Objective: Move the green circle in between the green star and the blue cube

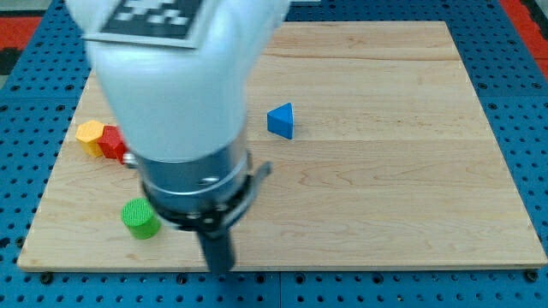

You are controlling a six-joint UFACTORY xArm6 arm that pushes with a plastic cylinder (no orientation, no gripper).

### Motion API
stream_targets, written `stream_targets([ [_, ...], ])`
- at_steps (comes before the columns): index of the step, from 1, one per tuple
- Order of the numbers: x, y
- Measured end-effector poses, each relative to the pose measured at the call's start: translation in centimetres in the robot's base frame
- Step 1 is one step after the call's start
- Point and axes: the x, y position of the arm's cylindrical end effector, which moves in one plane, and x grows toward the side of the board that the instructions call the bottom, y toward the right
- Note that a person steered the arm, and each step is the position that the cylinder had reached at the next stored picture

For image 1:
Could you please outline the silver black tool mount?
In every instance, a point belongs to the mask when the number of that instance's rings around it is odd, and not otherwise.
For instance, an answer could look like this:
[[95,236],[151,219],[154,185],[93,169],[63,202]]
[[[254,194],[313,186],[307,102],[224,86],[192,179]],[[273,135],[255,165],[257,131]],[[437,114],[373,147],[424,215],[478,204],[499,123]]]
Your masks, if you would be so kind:
[[123,161],[139,172],[143,193],[163,220],[206,234],[224,233],[239,221],[272,171],[272,163],[266,162],[251,172],[244,135],[192,161],[151,160],[130,151]]

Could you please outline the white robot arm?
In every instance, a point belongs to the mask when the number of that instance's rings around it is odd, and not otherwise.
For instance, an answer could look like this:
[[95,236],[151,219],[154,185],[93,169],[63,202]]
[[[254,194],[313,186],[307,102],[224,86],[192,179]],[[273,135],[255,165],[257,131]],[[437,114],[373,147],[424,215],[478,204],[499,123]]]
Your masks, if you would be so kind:
[[209,270],[235,263],[231,227],[271,164],[247,148],[246,84],[288,0],[68,0],[142,189],[170,226],[193,231]]

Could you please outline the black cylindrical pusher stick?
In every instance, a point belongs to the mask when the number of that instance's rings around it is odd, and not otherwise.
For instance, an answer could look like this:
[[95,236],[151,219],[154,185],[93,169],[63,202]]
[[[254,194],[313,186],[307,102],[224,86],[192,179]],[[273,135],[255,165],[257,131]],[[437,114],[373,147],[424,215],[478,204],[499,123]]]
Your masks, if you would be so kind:
[[232,270],[235,265],[235,251],[229,229],[200,230],[198,237],[207,267],[213,274],[224,274]]

